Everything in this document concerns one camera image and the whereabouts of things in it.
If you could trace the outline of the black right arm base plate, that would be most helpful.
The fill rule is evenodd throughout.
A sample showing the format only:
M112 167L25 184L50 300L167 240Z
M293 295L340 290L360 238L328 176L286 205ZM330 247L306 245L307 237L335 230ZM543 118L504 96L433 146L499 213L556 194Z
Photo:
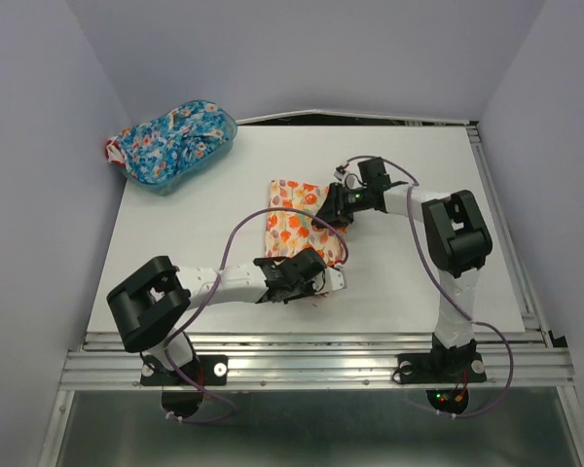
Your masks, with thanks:
M429 353L401 353L391 379L401 385L482 383L487 374L481 355L457 359L434 358Z

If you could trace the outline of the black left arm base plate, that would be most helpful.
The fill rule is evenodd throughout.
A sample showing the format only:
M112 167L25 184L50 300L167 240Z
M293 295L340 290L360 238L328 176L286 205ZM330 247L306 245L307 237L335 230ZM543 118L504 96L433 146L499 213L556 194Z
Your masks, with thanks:
M180 371L193 382L204 386L224 386L227 383L229 358L223 354L202 355L182 366ZM167 369L152 355L142 358L142 386L171 386L187 384L175 370Z

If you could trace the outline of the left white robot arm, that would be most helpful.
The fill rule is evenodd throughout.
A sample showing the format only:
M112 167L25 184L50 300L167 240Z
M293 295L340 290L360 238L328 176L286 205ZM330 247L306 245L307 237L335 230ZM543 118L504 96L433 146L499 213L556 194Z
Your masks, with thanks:
M174 382L190 381L198 357L178 321L208 305L284 303L343 289L342 272L313 249L292 258L258 258L237 266L186 269L158 256L106 297L124 349L153 359Z

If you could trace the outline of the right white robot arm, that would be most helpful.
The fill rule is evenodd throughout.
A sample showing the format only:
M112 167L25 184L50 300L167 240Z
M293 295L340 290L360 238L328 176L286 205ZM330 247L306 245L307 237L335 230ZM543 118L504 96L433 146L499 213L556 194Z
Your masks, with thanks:
M334 228L349 226L355 213L376 210L403 216L410 228L422 266L439 293L438 318L431 348L424 354L399 356L397 375L413 378L431 374L450 379L466 373L478 358L474 337L475 287L493 240L472 192L439 193L423 189L413 174L394 181L390 162L381 157L354 157L335 169L335 180L317 216Z

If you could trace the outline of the orange tulip print skirt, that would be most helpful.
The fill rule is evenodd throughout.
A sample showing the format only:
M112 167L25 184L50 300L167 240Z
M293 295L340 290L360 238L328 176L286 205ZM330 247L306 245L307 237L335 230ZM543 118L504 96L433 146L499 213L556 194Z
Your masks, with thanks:
M345 229L328 229L315 221L327 188L292 180L273 180L270 185L265 230L265 256L293 257L314 249L327 268L343 269L347 248Z

